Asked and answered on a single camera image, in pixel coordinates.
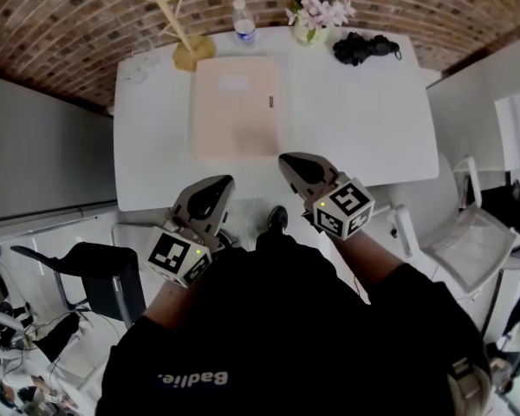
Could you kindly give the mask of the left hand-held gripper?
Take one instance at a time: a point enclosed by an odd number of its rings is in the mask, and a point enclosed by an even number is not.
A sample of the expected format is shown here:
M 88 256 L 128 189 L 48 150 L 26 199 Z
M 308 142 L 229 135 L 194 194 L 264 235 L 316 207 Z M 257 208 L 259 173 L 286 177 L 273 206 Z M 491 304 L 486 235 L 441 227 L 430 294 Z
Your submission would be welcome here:
M 171 282 L 190 287 L 221 248 L 218 232 L 234 190 L 231 175 L 213 176 L 187 186 L 166 221 L 151 229 L 147 265 Z

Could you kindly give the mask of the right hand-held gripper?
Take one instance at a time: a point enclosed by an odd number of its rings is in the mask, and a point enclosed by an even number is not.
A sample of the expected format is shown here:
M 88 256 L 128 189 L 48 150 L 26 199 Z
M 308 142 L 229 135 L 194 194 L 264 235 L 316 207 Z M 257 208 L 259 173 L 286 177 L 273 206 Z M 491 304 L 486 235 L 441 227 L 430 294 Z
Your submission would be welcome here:
M 302 216 L 317 231 L 346 240 L 372 217 L 375 200 L 369 191 L 322 156 L 283 153 L 278 165 L 293 193 L 303 200 Z

